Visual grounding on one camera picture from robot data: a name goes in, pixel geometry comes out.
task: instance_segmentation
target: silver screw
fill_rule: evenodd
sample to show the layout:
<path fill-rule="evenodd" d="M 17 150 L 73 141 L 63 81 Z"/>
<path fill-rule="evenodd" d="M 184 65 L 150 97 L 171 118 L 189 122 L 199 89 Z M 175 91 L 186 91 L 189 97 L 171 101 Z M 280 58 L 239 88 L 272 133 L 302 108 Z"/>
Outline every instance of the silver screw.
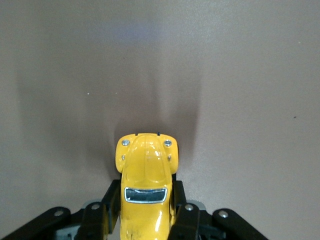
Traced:
<path fill-rule="evenodd" d="M 128 139 L 122 140 L 122 145 L 123 146 L 128 146 L 130 141 Z"/>
<path fill-rule="evenodd" d="M 170 147 L 172 144 L 172 142 L 170 140 L 165 140 L 164 141 L 164 145 L 167 146 L 167 147 Z"/>
<path fill-rule="evenodd" d="M 229 217 L 229 214 L 226 211 L 221 210 L 219 211 L 219 216 L 226 219 L 227 217 Z"/>
<path fill-rule="evenodd" d="M 192 211 L 194 209 L 194 206 L 192 206 L 191 204 L 187 204 L 184 206 L 185 209 L 187 209 L 188 211 Z"/>
<path fill-rule="evenodd" d="M 54 213 L 54 216 L 55 216 L 55 217 L 59 217 L 59 216 L 61 216 L 62 214 L 64 214 L 64 211 L 58 210 L 58 211 L 56 211 L 56 212 Z"/>
<path fill-rule="evenodd" d="M 93 205 L 91 206 L 91 209 L 92 209 L 92 210 L 97 210 L 98 208 L 100 208 L 100 204 L 99 204 L 99 203 L 93 204 Z"/>

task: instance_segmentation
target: car hood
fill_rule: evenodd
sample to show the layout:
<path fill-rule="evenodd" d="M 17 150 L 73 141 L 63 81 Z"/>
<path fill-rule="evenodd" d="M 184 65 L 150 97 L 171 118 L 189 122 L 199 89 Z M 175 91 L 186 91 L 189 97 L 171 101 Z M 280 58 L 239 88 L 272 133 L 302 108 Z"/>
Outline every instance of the car hood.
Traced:
<path fill-rule="evenodd" d="M 156 188 L 170 184 L 170 166 L 166 156 L 162 156 L 163 152 L 162 143 L 153 136 L 139 136 L 126 156 L 123 177 L 128 187 Z"/>

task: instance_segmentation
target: toy car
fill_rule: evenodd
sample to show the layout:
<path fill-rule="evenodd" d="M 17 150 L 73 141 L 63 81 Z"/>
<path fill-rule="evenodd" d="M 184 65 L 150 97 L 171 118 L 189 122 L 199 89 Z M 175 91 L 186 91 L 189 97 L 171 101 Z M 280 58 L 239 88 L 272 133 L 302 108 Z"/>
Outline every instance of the toy car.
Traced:
<path fill-rule="evenodd" d="M 172 175 L 178 159 L 178 144 L 171 136 L 139 133 L 120 138 L 115 165 L 121 173 L 121 240 L 168 238 L 176 216 Z"/>

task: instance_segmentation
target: black plastic bracket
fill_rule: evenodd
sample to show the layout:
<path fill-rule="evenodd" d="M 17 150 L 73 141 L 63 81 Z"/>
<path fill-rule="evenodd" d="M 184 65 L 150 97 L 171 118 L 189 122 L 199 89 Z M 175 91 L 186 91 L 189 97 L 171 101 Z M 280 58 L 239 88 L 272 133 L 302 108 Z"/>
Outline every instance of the black plastic bracket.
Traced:
<path fill-rule="evenodd" d="M 50 208 L 2 240 L 40 240 L 69 222 L 70 215 L 68 208 L 62 206 Z"/>
<path fill-rule="evenodd" d="M 178 213 L 179 208 L 182 205 L 185 205 L 187 202 L 185 189 L 182 181 L 177 181 L 177 180 L 172 181 L 172 188 L 173 188 L 173 205 L 175 207 L 175 212 Z"/>
<path fill-rule="evenodd" d="M 109 234 L 112 234 L 120 213 L 120 183 L 119 179 L 113 180 L 101 200 L 101 203 L 106 206 Z"/>
<path fill-rule="evenodd" d="M 108 235 L 106 205 L 93 202 L 86 206 L 76 240 L 103 240 Z"/>
<path fill-rule="evenodd" d="M 228 208 L 215 210 L 212 222 L 225 230 L 227 240 L 268 240 L 240 215 Z"/>
<path fill-rule="evenodd" d="M 188 203 L 180 206 L 168 240 L 197 240 L 199 219 L 200 211 L 196 205 Z"/>

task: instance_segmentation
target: screw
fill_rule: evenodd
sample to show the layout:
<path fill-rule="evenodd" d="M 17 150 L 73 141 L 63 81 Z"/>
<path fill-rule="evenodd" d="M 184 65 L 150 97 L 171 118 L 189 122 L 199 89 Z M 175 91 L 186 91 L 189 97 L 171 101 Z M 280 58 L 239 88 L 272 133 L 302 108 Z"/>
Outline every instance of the screw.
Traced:
<path fill-rule="evenodd" d="M 64 211 L 58 210 L 58 211 L 56 211 L 56 212 L 54 213 L 54 216 L 55 216 L 55 217 L 59 217 L 59 216 L 61 216 L 62 214 L 64 214 Z"/>
<path fill-rule="evenodd" d="M 167 146 L 167 147 L 170 147 L 172 144 L 172 142 L 170 140 L 165 140 L 164 141 L 164 145 Z"/>
<path fill-rule="evenodd" d="M 100 204 L 99 204 L 99 203 L 96 203 L 96 204 L 93 204 L 93 205 L 91 206 L 91 209 L 92 209 L 92 210 L 97 210 L 99 207 L 100 207 Z"/>
<path fill-rule="evenodd" d="M 226 211 L 221 210 L 219 211 L 219 216 L 226 219 L 227 217 L 229 217 L 229 214 Z"/>
<path fill-rule="evenodd" d="M 123 146 L 128 146 L 129 143 L 130 143 L 130 141 L 128 139 L 125 139 L 125 140 L 122 141 L 122 145 Z"/>
<path fill-rule="evenodd" d="M 188 211 L 192 211 L 194 209 L 194 206 L 192 206 L 191 204 L 187 204 L 184 206 L 185 209 L 187 209 Z"/>

